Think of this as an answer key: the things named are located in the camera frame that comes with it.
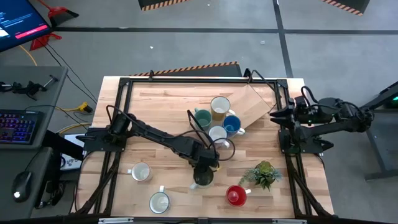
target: mug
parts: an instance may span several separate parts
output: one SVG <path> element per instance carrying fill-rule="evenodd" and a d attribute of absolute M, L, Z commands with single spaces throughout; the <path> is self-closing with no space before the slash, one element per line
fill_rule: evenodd
<path fill-rule="evenodd" d="M 193 180 L 195 181 L 191 186 L 191 190 L 196 188 L 207 188 L 213 183 L 214 172 L 209 168 L 195 167 L 193 170 Z"/>
<path fill-rule="evenodd" d="M 213 141 L 218 139 L 217 141 L 214 142 L 215 147 L 225 146 L 226 148 L 229 148 L 229 142 L 227 140 L 219 139 L 219 138 L 227 138 L 227 132 L 225 128 L 221 126 L 214 126 L 210 129 L 209 136 Z"/>
<path fill-rule="evenodd" d="M 232 185 L 226 191 L 225 198 L 230 205 L 240 207 L 246 203 L 249 193 L 251 193 L 251 190 L 245 190 L 241 186 Z"/>
<path fill-rule="evenodd" d="M 231 103 L 223 96 L 217 96 L 211 100 L 211 116 L 215 121 L 222 121 L 227 113 L 236 115 L 233 110 L 230 110 Z"/>
<path fill-rule="evenodd" d="M 209 111 L 199 110 L 198 108 L 195 108 L 195 119 L 198 121 L 203 130 L 206 131 L 207 129 L 209 129 L 211 125 L 211 114 Z"/>
<path fill-rule="evenodd" d="M 132 178 L 136 181 L 150 181 L 152 178 L 152 170 L 150 166 L 145 162 L 138 162 L 136 163 L 131 170 L 127 171 L 129 174 L 132 175 Z"/>
<path fill-rule="evenodd" d="M 235 115 L 227 116 L 223 121 L 223 127 L 229 138 L 233 137 L 235 134 L 243 135 L 246 132 L 241 128 L 241 125 L 241 120 Z"/>
<path fill-rule="evenodd" d="M 164 192 L 164 186 L 160 186 L 158 192 L 154 193 L 149 200 L 149 208 L 153 213 L 164 213 L 170 207 L 169 196 Z"/>

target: potted plant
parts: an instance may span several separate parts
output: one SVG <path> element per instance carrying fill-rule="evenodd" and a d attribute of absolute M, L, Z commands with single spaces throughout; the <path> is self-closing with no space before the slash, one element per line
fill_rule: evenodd
<path fill-rule="evenodd" d="M 244 173 L 239 181 L 239 185 L 242 185 L 244 182 L 253 182 L 255 185 L 260 185 L 263 190 L 266 188 L 269 190 L 271 184 L 281 178 L 282 174 L 270 162 L 261 161 L 255 168 L 250 168 Z"/>

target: gray floor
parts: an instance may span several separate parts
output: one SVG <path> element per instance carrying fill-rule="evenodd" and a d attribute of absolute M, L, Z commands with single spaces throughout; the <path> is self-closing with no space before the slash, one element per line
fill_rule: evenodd
<path fill-rule="evenodd" d="M 272 0 L 191 0 L 149 12 L 141 12 L 136 0 L 47 2 L 81 14 L 64 24 L 70 27 L 277 28 Z M 34 4 L 43 15 L 47 13 Z M 395 0 L 371 1 L 363 17 L 319 0 L 279 0 L 279 4 L 285 29 L 398 29 Z M 257 69 L 267 77 L 286 77 L 278 34 L 57 34 L 63 39 L 50 43 L 95 95 L 105 75 L 233 60 L 239 61 L 242 69 Z M 317 98 L 334 96 L 358 105 L 397 81 L 396 38 L 396 35 L 286 35 L 295 78 L 304 78 Z M 35 50 L 32 55 L 39 65 L 56 65 L 45 49 Z M 32 62 L 21 49 L 14 48 L 0 54 L 0 65 L 32 65 Z M 66 82 L 58 105 L 71 108 L 82 100 L 86 97 Z M 50 129 L 56 131 L 72 123 L 58 111 Z M 398 178 L 364 180 L 365 174 L 379 170 L 366 135 L 336 133 L 326 135 L 325 139 L 335 143 L 324 158 L 335 213 L 345 218 L 397 223 Z M 62 204 L 35 215 L 67 213 L 72 188 Z"/>

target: yellow cable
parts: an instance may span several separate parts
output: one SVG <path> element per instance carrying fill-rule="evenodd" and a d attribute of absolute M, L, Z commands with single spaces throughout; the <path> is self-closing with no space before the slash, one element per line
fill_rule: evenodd
<path fill-rule="evenodd" d="M 60 107 L 56 106 L 55 108 L 58 109 L 58 110 L 63 110 L 63 111 L 78 111 L 78 110 L 80 110 L 79 107 L 73 108 L 73 109 L 63 109 L 63 108 L 60 108 Z"/>
<path fill-rule="evenodd" d="M 83 112 L 85 110 L 86 106 L 88 106 L 88 103 L 83 102 L 80 106 L 78 106 L 76 108 L 72 108 L 72 109 L 63 109 L 58 106 L 56 106 L 55 108 L 58 110 L 63 110 L 63 111 L 81 111 L 81 112 Z"/>
<path fill-rule="evenodd" d="M 59 134 L 62 134 L 62 133 L 66 132 L 66 131 L 69 131 L 69 130 L 71 130 L 73 128 L 77 128 L 77 127 L 84 126 L 84 125 L 91 125 L 91 123 L 82 123 L 81 125 L 80 124 L 75 124 L 73 126 L 67 127 L 64 130 L 60 131 Z"/>
<path fill-rule="evenodd" d="M 37 66 L 37 63 L 36 63 L 35 58 L 33 58 L 33 56 L 32 56 L 22 45 L 20 45 L 19 47 L 20 47 L 22 50 L 24 50 L 24 52 L 26 52 L 26 53 L 29 55 L 30 59 L 32 59 L 32 61 L 33 61 L 33 63 L 35 64 L 35 66 Z"/>

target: rgb keyboard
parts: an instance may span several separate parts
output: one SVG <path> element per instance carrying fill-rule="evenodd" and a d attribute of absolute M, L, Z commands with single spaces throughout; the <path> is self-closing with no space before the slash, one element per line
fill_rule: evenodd
<path fill-rule="evenodd" d="M 0 144 L 32 144 L 42 113 L 0 110 Z"/>

